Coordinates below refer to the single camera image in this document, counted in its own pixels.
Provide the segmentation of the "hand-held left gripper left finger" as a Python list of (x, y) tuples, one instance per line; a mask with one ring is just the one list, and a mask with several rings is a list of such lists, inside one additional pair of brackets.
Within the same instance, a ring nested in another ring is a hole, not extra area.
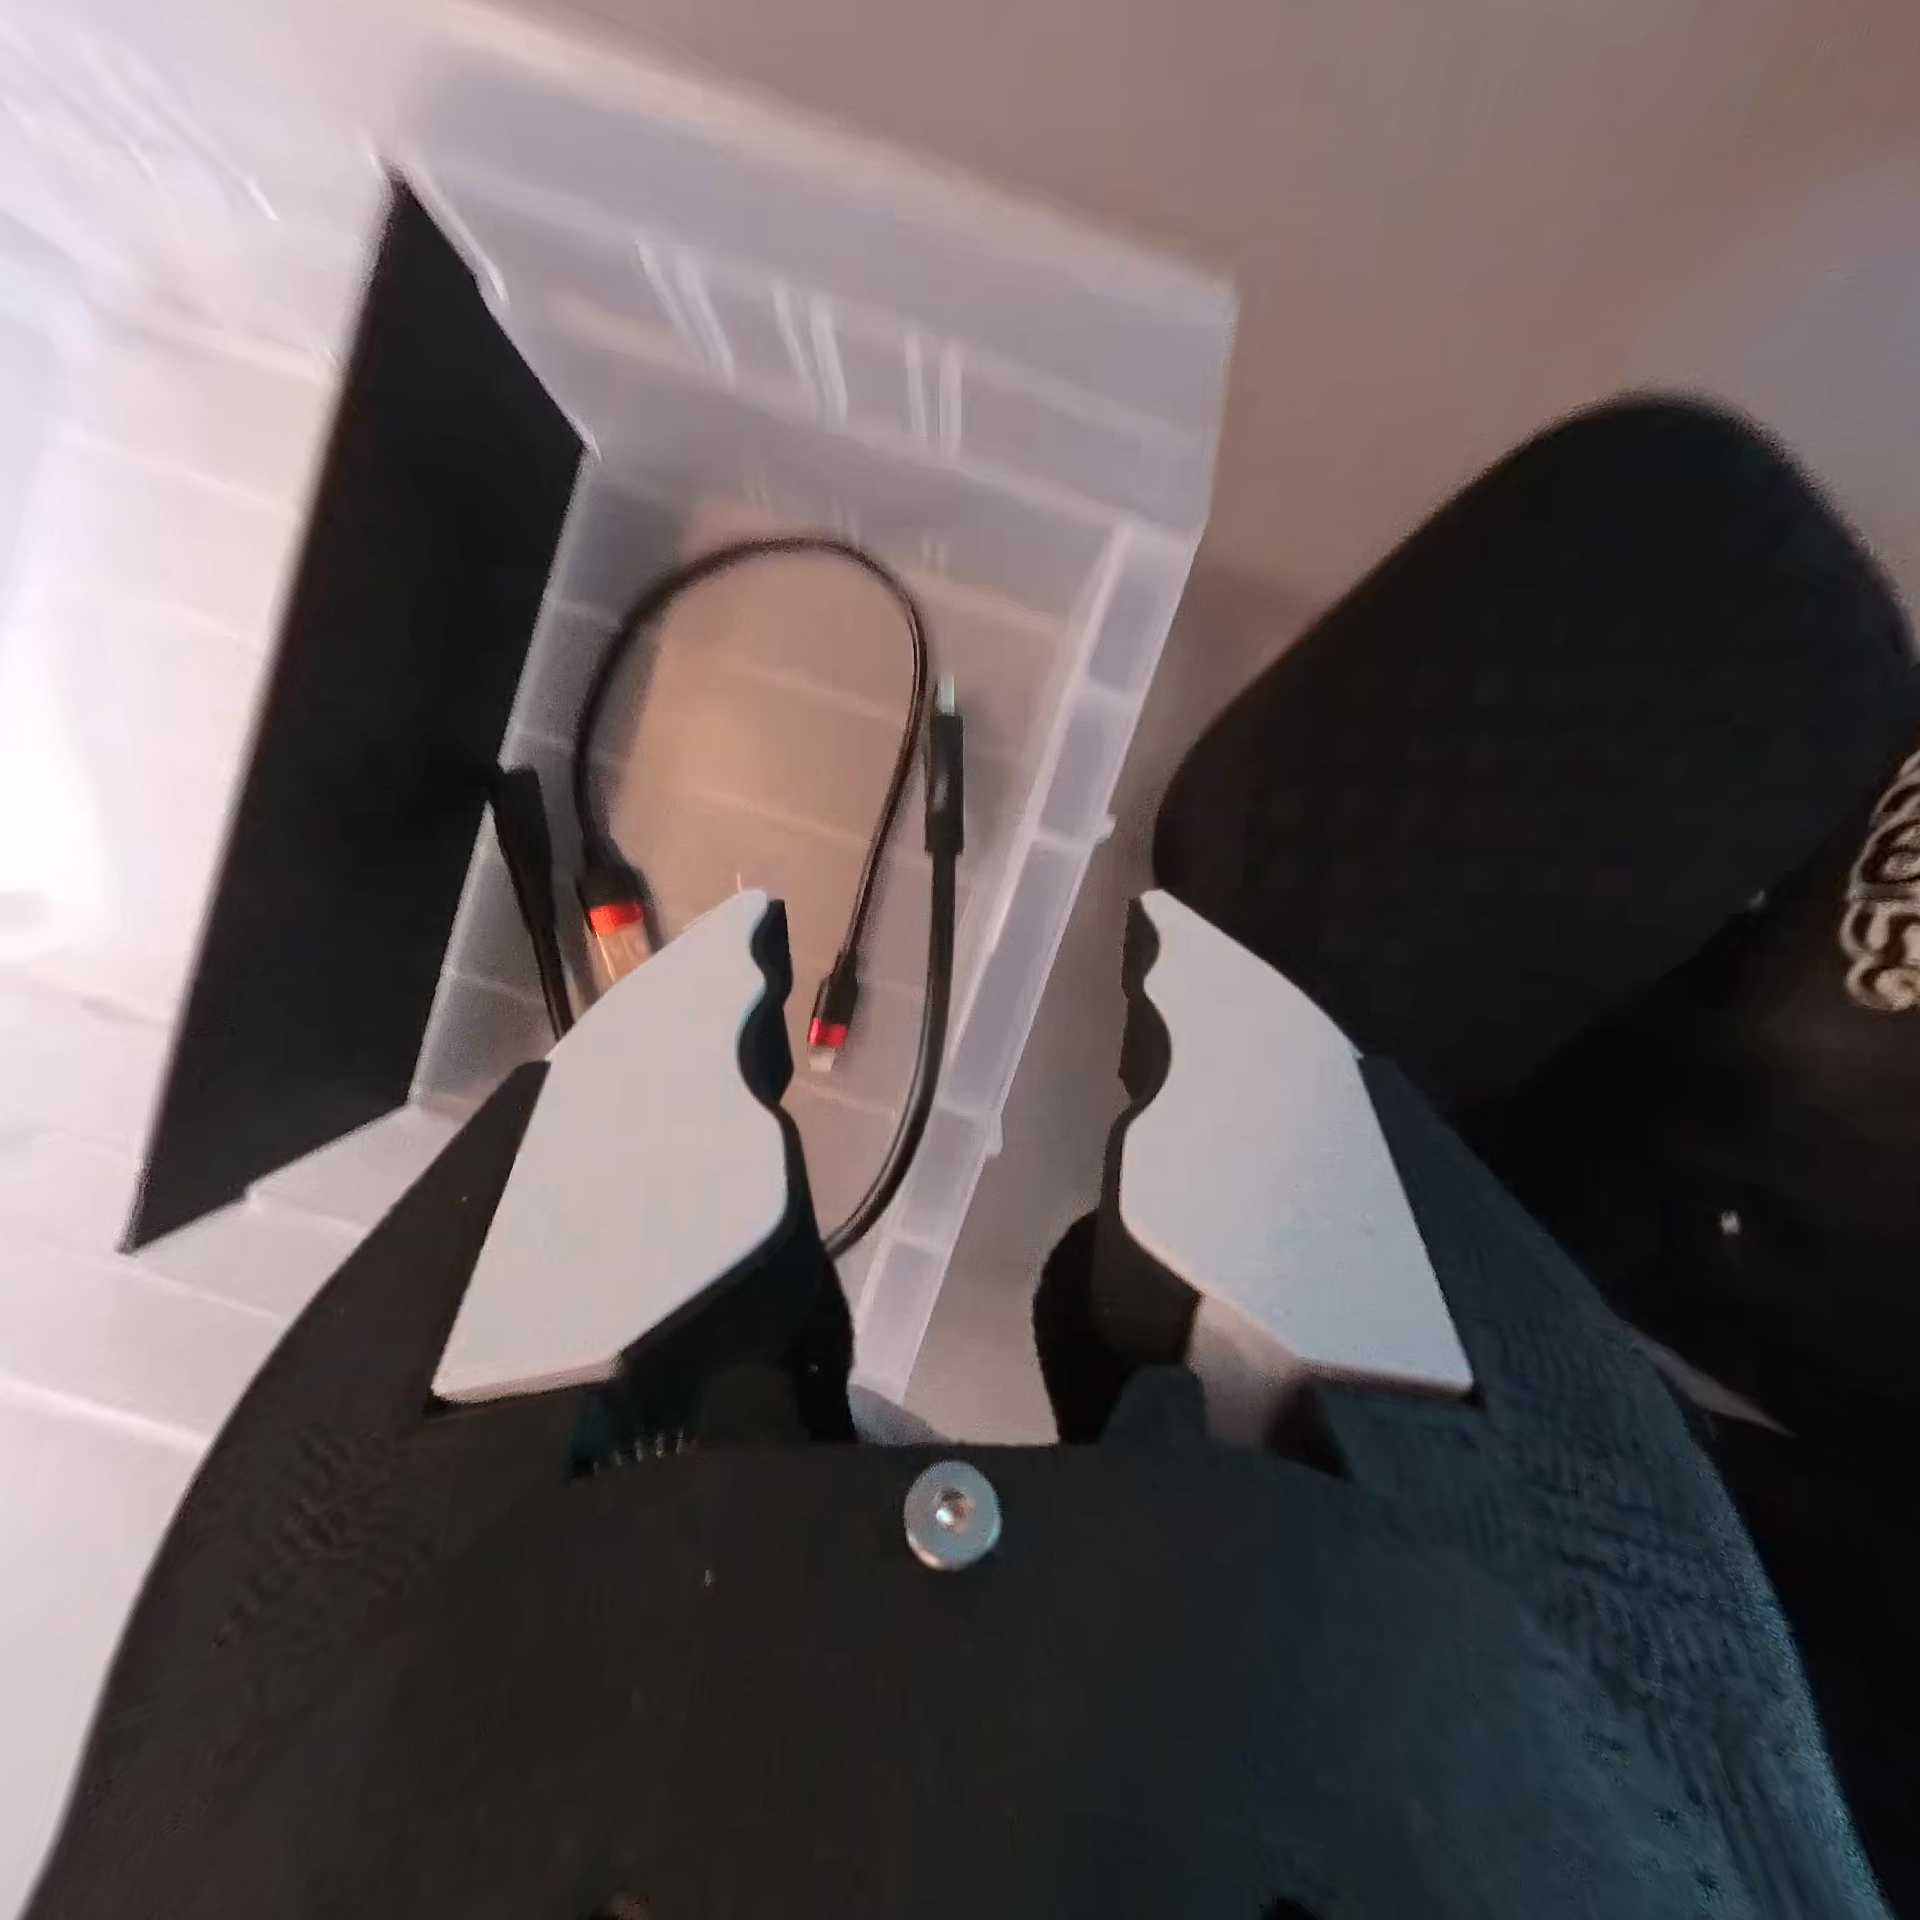
[(482, 1404), (611, 1381), (782, 1229), (784, 904), (734, 894), (609, 988), (545, 1059), (432, 1389)]

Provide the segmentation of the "clear plastic bin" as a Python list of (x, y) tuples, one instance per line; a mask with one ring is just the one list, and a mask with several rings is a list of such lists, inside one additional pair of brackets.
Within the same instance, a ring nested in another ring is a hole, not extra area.
[(967, 715), (951, 1074), (851, 1258), (906, 1391), (1209, 515), (1233, 294), (490, 4), (6, 4), (6, 1198), (108, 1271), (387, 173), (583, 434), (512, 747), (682, 544), (903, 570)]

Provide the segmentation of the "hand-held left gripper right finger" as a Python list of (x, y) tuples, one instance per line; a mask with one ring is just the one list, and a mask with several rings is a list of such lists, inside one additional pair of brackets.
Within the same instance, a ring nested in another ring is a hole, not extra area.
[(1316, 1384), (1470, 1404), (1473, 1365), (1360, 1050), (1174, 894), (1132, 902), (1108, 1338), (1177, 1363), (1222, 1443)]

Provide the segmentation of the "dark seat cushion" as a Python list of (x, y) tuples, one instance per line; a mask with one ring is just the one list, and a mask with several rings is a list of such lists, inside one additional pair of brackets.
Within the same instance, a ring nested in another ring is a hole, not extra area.
[(1680, 970), (1913, 735), (1906, 613), (1816, 482), (1732, 411), (1628, 395), (1235, 694), (1150, 871), (1463, 1110)]

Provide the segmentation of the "black slim stick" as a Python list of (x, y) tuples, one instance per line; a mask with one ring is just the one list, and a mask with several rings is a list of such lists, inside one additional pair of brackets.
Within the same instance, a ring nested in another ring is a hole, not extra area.
[(531, 765), (498, 763), (488, 781), (488, 803), (519, 920), (534, 949), (552, 1035), (562, 1040), (579, 1011), (562, 943), (559, 859), (539, 773)]

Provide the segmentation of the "black box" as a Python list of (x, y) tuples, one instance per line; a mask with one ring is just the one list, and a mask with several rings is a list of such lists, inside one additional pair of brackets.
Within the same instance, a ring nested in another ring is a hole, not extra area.
[(387, 184), (127, 1254), (410, 1099), (586, 462)]

